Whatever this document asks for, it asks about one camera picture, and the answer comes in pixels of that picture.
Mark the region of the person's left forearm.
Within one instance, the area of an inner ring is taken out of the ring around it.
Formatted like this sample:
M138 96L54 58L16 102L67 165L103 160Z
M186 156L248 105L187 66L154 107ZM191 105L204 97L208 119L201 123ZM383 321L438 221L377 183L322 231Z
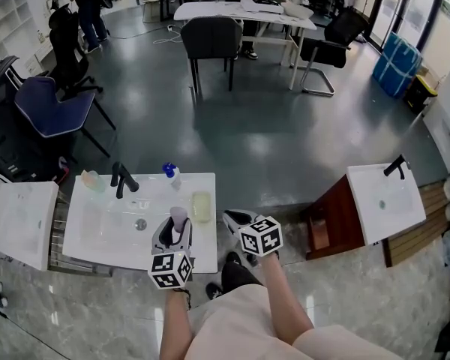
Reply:
M167 290L159 359L185 360L193 338L186 293Z

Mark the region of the purple soap bar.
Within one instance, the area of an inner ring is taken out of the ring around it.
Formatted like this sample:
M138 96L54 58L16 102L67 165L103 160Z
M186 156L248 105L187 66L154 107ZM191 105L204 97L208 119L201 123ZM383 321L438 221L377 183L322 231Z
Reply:
M174 206L169 210L172 218L174 230L177 233L183 233L186 221L188 219L188 212L185 208Z

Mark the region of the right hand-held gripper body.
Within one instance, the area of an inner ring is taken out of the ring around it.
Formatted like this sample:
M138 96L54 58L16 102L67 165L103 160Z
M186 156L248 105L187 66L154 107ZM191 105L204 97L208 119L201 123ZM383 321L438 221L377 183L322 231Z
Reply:
M281 225L271 216L244 226L238 232L241 248L247 254L264 257L284 245Z

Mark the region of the black bin yellow lid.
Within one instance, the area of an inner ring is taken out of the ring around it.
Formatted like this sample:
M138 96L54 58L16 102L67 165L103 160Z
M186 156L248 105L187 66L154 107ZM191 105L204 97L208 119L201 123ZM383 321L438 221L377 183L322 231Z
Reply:
M436 96L437 91L429 86L423 76L417 74L406 90L403 102L411 109L412 113L419 115Z

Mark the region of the square white washbasin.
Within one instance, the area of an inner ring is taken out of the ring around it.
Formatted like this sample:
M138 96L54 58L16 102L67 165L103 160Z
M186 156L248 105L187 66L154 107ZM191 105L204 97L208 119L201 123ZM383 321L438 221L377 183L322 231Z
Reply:
M403 161L349 166L346 170L366 245L394 236L426 220L419 188Z

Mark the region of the person's black trousers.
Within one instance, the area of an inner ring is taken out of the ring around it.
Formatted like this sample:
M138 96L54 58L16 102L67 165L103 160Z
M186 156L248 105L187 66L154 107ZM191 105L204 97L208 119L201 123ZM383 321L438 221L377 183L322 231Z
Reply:
M262 283L246 267L236 262L225 263L221 272L223 294L253 284L262 286Z

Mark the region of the dark grey chair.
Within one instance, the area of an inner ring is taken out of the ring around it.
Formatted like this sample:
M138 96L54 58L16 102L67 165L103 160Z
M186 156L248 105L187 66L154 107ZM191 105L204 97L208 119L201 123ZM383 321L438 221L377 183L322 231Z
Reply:
M229 68L229 86L233 89L235 57L242 39L242 27L225 16L203 16L189 20L181 29L181 39L190 64L194 93L199 91L198 61L223 59Z

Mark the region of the black cantilever chair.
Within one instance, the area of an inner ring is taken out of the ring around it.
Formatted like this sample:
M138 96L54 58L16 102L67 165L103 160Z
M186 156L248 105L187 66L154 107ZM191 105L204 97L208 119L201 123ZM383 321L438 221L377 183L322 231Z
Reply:
M301 91L305 94L322 97L333 97L335 88L326 74L315 64L329 65L334 68L343 68L347 62L347 52L350 44L368 27L368 20L362 13L353 7L344 8L323 30L323 39L303 37L299 56L306 62L301 78ZM310 73L322 78L327 91L307 88L305 80Z

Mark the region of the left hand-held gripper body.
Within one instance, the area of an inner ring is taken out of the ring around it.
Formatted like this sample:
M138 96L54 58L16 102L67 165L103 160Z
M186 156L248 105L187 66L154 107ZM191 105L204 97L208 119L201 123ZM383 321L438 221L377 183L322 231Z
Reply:
M194 268L191 248L188 244L165 247L153 244L148 276L159 290L182 288Z

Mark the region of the metal rack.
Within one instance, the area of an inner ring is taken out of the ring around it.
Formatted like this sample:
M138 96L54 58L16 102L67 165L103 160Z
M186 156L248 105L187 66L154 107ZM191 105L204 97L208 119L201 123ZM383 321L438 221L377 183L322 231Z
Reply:
M113 275L113 269L111 267L75 259L63 253L65 227L69 207L69 198L59 191L52 216L52 227L49 238L48 270L69 275L111 278Z

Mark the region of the clear spray bottle blue top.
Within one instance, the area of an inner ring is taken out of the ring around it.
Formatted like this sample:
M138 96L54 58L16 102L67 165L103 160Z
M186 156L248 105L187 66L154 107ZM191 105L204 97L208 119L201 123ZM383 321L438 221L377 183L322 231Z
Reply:
M175 164L167 162L163 164L162 171L165 174L166 179L169 182L170 186L174 190L178 191L182 184L181 173L179 168Z

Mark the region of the black basin faucet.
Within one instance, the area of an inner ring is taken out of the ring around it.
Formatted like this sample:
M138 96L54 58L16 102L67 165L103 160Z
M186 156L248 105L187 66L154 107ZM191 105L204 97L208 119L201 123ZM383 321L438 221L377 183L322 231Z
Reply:
M110 186L116 188L115 196L117 199L123 198L124 186L127 186L128 190L132 193L135 193L140 189L138 182L133 179L125 166L119 161L112 165Z
M410 170L410 163L407 161L407 159L400 154L391 164L389 164L384 170L383 174L386 177L389 177L395 170L397 170L400 174L400 179L402 181L405 180L405 174L404 169L402 168L402 165L405 164L405 167Z

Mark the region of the white table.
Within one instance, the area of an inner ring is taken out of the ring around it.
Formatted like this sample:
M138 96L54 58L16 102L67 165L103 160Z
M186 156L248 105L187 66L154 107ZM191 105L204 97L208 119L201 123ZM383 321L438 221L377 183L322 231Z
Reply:
M301 17L287 14L290 8L298 8L297 4L284 3L277 12L270 11L271 7L264 4L256 4L251 0L244 2L188 2L181 5L175 12L174 20L182 21L184 25L197 17L229 17L234 19L242 29L242 41L252 41L258 44L273 44L283 47L283 55L280 60L285 62L286 56L295 52L296 58L290 62L293 70L298 69L299 50L302 47L302 39L305 31L316 31L317 26L311 21L313 11L306 7L299 7L303 14ZM257 30L254 37L243 35L244 21L257 22ZM190 87L193 87L191 66L189 64Z

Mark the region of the narrow white washbasin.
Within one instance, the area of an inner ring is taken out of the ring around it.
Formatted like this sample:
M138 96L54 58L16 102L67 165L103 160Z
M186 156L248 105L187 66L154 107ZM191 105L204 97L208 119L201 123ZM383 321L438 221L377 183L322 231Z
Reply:
M0 253L39 271L48 269L58 193L53 181L0 186Z

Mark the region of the glass door wall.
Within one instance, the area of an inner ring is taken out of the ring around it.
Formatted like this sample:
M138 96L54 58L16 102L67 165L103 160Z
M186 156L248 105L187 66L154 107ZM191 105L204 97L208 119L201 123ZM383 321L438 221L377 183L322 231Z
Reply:
M422 52L434 32L448 30L450 0L373 0L368 18L365 39L378 52L392 33Z

